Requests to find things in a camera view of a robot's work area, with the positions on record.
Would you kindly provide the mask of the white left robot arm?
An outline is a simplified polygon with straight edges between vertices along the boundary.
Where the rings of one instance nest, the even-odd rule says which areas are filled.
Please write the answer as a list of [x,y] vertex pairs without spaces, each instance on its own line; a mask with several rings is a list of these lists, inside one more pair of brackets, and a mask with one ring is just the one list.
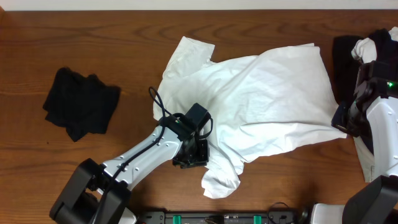
[[135,223],[128,209],[133,188],[166,161],[182,169],[207,165],[208,141],[200,132],[213,120],[173,114],[124,154],[103,162],[83,161],[74,171],[49,216],[56,223]]

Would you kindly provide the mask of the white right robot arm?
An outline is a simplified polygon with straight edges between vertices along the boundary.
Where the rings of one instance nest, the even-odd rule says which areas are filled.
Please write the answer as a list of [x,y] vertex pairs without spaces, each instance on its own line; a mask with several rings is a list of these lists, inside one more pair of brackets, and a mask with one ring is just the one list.
[[317,203],[310,223],[397,223],[397,67],[360,66],[351,105],[341,103],[331,125],[353,137],[372,138],[376,178],[345,205]]

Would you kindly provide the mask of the white t-shirt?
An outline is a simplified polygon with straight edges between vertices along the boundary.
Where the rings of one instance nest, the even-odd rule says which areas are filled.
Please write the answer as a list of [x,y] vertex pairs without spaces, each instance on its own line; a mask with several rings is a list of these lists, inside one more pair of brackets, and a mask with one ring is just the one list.
[[314,44],[212,62],[215,47],[183,37],[162,75],[159,95],[171,113],[198,103],[213,124],[210,160],[201,185],[208,198],[225,198],[240,185],[244,165],[319,142],[343,138],[331,126],[338,107]]

